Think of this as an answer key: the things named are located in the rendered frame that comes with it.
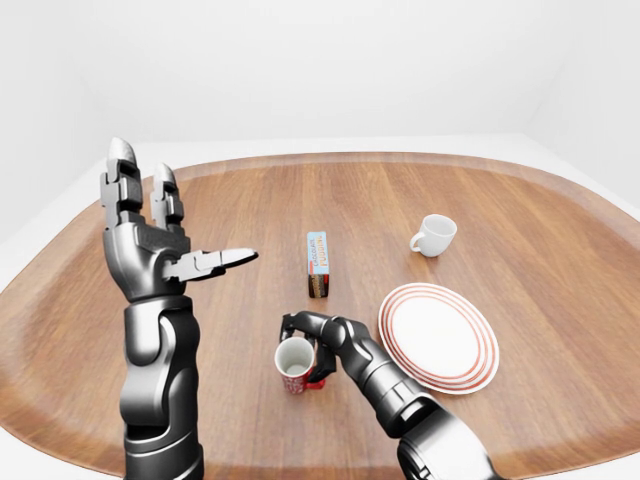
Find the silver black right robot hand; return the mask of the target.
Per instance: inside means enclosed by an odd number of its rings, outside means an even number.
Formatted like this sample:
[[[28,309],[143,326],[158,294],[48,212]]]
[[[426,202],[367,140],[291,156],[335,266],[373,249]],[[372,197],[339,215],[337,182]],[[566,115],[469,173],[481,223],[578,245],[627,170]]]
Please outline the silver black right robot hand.
[[[388,355],[373,341],[361,322],[310,311],[285,314],[280,341],[290,338],[295,330],[303,332],[311,346],[318,342],[317,364],[309,377],[312,383],[320,382],[336,371],[336,357],[360,388],[364,387],[368,374],[389,362]]]

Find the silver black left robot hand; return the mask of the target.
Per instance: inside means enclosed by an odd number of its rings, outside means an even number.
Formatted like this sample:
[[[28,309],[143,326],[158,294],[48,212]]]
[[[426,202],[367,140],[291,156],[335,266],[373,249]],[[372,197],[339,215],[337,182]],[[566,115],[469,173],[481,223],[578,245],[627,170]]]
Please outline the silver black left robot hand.
[[[101,175],[106,212],[103,244],[109,271],[131,303],[181,295],[188,281],[200,281],[258,257],[251,248],[193,251],[181,226],[184,208],[170,167],[161,163],[150,195],[153,224],[141,214],[143,188],[132,146],[113,138],[107,171]]]

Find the red printed mug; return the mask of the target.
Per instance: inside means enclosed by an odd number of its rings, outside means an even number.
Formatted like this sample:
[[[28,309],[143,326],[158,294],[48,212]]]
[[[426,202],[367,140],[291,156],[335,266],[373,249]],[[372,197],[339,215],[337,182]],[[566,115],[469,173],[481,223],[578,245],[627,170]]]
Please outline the red printed mug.
[[[310,372],[315,362],[315,351],[304,337],[283,340],[276,348],[274,363],[285,390],[290,394],[302,394],[305,390],[319,390],[325,380],[311,382]]]

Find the white plate with red rings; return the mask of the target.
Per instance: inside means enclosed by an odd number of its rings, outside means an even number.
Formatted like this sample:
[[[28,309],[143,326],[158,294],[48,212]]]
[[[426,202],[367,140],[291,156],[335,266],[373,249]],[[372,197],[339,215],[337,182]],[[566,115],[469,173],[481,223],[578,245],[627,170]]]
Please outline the white plate with red rings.
[[[469,300],[443,286],[395,288],[379,308],[378,329],[396,364],[429,389],[474,393],[498,371],[500,350],[490,323]]]

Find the white mug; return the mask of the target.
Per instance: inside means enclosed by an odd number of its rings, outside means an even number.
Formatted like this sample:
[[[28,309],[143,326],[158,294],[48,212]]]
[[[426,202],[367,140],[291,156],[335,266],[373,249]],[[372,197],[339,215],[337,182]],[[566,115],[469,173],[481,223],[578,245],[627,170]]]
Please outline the white mug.
[[[449,217],[430,214],[422,220],[419,231],[411,238],[409,248],[425,257],[441,255],[457,233],[457,224]]]

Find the blue chocolate pudding box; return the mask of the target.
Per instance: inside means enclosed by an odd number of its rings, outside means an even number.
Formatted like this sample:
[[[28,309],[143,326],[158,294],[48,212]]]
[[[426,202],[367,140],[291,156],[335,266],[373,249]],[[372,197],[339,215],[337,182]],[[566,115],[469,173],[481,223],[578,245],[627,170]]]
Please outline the blue chocolate pudding box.
[[[307,233],[308,292],[311,298],[329,294],[329,255],[325,231]]]

